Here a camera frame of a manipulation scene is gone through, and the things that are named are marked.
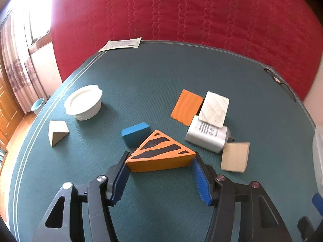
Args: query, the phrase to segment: black stripe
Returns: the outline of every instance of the black stripe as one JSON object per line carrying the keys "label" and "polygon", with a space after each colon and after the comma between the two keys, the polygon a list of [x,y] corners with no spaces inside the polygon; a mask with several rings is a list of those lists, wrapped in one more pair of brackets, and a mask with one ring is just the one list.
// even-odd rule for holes
{"label": "black stripe", "polygon": [[159,149],[154,149],[154,150],[148,150],[146,152],[143,152],[139,155],[133,156],[131,159],[138,159],[138,158],[153,158],[154,156],[157,156],[159,154],[163,154],[163,153],[167,153],[170,151],[174,151],[174,150],[178,150],[181,149],[181,147],[179,147],[176,144],[172,144],[163,148],[159,148]]}
{"label": "black stripe", "polygon": [[188,151],[184,150],[182,152],[179,152],[178,154],[186,154],[186,153],[188,153]]}
{"label": "black stripe", "polygon": [[209,127],[210,127],[210,124],[208,123],[207,124],[207,128],[206,128],[206,131],[205,131],[205,133],[207,134],[207,132],[209,131]]}
{"label": "black stripe", "polygon": [[143,149],[146,149],[146,148],[150,148],[150,147],[154,147],[162,142],[165,142],[165,141],[169,141],[169,139],[167,139],[166,137],[162,136],[160,138],[156,138],[156,139],[152,139],[152,140],[149,140],[142,148],[141,150]]}
{"label": "black stripe", "polygon": [[202,122],[202,130],[201,130],[201,133],[203,133],[204,127],[205,127],[205,122]]}

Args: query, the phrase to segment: paper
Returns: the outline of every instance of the paper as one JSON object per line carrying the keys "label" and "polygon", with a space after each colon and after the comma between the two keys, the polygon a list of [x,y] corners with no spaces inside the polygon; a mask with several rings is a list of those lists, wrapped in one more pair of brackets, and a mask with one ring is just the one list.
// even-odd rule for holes
{"label": "paper", "polygon": [[99,50],[99,52],[116,49],[116,48],[138,48],[141,41],[140,38],[130,39],[130,40],[120,40],[120,41],[108,41],[107,44]]}

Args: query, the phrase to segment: eyeglasses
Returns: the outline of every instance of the eyeglasses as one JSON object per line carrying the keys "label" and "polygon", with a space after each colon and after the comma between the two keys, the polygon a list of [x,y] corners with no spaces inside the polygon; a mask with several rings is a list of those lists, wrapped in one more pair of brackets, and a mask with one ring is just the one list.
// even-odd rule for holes
{"label": "eyeglasses", "polygon": [[290,89],[290,87],[287,84],[282,83],[277,77],[275,77],[274,73],[270,69],[264,68],[264,71],[267,72],[268,74],[270,74],[270,76],[276,81],[277,84],[279,84],[280,86],[286,86],[286,88],[290,92],[294,102],[296,102],[296,97],[295,97],[294,93],[292,92],[292,90]]}

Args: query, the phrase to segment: blue block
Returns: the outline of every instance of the blue block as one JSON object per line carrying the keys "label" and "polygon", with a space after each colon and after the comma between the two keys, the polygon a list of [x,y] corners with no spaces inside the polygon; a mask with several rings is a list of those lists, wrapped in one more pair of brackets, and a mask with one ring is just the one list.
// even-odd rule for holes
{"label": "blue block", "polygon": [[121,131],[121,136],[129,148],[138,148],[150,135],[150,126],[139,123]]}
{"label": "blue block", "polygon": [[321,216],[323,216],[323,198],[319,193],[316,193],[312,198],[312,203],[318,210]]}

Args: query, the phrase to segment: window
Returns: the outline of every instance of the window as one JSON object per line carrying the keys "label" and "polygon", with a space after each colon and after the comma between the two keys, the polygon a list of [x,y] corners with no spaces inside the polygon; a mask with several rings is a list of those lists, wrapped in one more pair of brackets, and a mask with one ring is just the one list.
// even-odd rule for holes
{"label": "window", "polygon": [[25,1],[25,29],[31,36],[30,45],[49,32],[51,22],[52,0]]}

